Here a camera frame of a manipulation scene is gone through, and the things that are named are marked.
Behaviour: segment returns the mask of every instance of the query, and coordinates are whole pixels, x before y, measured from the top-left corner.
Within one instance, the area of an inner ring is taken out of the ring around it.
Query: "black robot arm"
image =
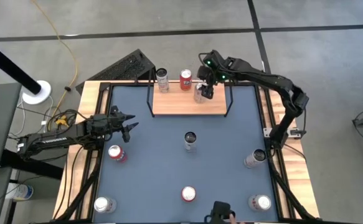
[[[304,111],[309,98],[300,87],[281,75],[267,75],[266,73],[253,68],[248,62],[227,57],[226,59],[216,50],[210,53],[199,54],[202,62],[198,70],[198,78],[206,82],[203,86],[202,96],[213,98],[213,85],[230,81],[251,81],[258,85],[275,90],[281,96],[282,104],[285,107],[285,116],[270,133],[270,144],[272,148],[281,149],[288,138],[287,130],[295,118]]]
[[[106,135],[121,132],[124,142],[130,140],[129,131],[138,123],[123,126],[123,122],[134,118],[134,115],[123,114],[117,106],[112,106],[110,115],[96,114],[85,121],[69,126],[65,130],[50,131],[42,134],[28,134],[19,138],[17,154],[23,159],[29,159],[43,150],[69,147],[74,144],[84,149],[98,150]]]

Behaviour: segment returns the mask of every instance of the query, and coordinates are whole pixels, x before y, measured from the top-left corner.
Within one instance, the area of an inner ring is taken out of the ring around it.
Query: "blue table surface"
[[[223,116],[151,116],[146,87],[116,86],[112,105],[136,115],[125,122],[139,122],[129,143],[115,133],[105,146],[97,197],[117,202],[113,213],[95,212],[96,223],[203,222],[216,200],[231,204],[243,221],[277,220],[268,164],[247,169],[243,160],[255,149],[263,149],[254,88],[233,87],[233,106]],[[197,135],[196,152],[184,149],[184,135]],[[109,158],[110,146],[127,153],[123,164]],[[196,189],[196,199],[184,202],[181,190]],[[248,206],[251,195],[271,198],[266,212]]]

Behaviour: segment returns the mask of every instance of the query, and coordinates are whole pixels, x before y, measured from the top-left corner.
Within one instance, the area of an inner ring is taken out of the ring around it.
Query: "table leg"
[[[62,168],[34,159],[25,162],[15,152],[8,151],[7,149],[2,152],[0,166],[12,167],[13,169],[19,169],[57,180],[62,178],[62,173],[64,172]]]

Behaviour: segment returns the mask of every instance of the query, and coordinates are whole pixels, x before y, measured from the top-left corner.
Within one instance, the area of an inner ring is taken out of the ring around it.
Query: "wooden shelf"
[[[227,104],[223,84],[214,86],[214,96],[204,103],[194,101],[194,87],[182,90],[179,82],[169,83],[169,92],[161,93],[158,84],[154,84],[153,113],[155,115],[215,115],[225,114]]]

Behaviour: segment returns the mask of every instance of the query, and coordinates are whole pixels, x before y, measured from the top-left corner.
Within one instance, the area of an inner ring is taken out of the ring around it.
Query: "concrete floor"
[[[260,27],[363,24],[363,0],[254,0]],[[252,28],[245,0],[68,0],[39,1],[60,34],[97,34],[152,30]],[[0,0],[0,37],[53,35],[28,0]],[[351,119],[363,110],[363,29],[263,33],[271,71],[291,78],[310,97],[308,134],[302,140],[320,216],[325,220],[363,223],[363,139]],[[66,40],[79,61],[80,83],[140,48],[157,66],[177,78],[196,71],[197,54],[212,49],[240,57],[254,67],[262,62],[254,33],[172,35]],[[58,102],[72,79],[73,61],[56,40],[0,42],[0,49],[36,80],[47,80]],[[13,82],[0,72],[0,83]],[[73,91],[62,109],[77,109]],[[44,112],[45,102],[26,108]],[[23,134],[40,128],[42,116],[27,112]],[[22,123],[17,111],[11,130]],[[15,149],[9,141],[8,148]],[[39,154],[53,157],[63,151]],[[63,166],[64,160],[54,162]],[[20,179],[31,174],[21,173]],[[35,200],[18,203],[13,223],[46,222],[52,216],[59,182],[36,179]]]

